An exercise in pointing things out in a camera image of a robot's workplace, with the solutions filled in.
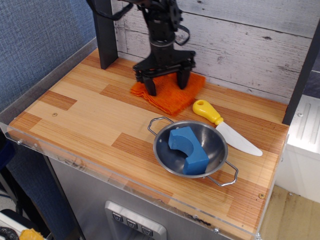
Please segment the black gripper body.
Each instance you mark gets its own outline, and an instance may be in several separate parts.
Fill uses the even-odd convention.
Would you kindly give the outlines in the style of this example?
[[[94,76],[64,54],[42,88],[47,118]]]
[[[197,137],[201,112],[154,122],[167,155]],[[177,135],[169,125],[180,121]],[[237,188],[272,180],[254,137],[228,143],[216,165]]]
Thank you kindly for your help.
[[[190,70],[191,75],[195,55],[193,50],[176,50],[172,44],[162,47],[152,44],[149,56],[133,67],[136,80],[143,83],[144,76],[155,78],[179,70]]]

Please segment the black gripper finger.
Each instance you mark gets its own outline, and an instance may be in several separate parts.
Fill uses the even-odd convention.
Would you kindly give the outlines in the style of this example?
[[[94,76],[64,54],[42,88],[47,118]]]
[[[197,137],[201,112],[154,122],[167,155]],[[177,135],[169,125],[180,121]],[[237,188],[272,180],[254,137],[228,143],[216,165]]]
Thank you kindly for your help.
[[[156,91],[156,85],[153,81],[153,78],[149,76],[143,76],[142,79],[148,94],[150,96],[156,96],[157,91]]]
[[[176,76],[177,76],[177,84],[179,88],[181,90],[185,89],[189,81],[190,70],[189,69],[179,70],[176,73]]]

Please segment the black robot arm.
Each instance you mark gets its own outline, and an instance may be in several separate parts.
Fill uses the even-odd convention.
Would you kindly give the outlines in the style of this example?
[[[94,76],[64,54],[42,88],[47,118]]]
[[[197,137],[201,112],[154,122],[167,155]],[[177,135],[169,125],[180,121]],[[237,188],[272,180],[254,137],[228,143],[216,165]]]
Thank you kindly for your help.
[[[148,28],[150,54],[133,70],[136,80],[144,84],[151,96],[156,96],[154,78],[176,73],[177,85],[184,89],[195,67],[195,51],[176,50],[189,41],[190,31],[182,26],[182,10],[175,0],[129,0],[142,11]]]

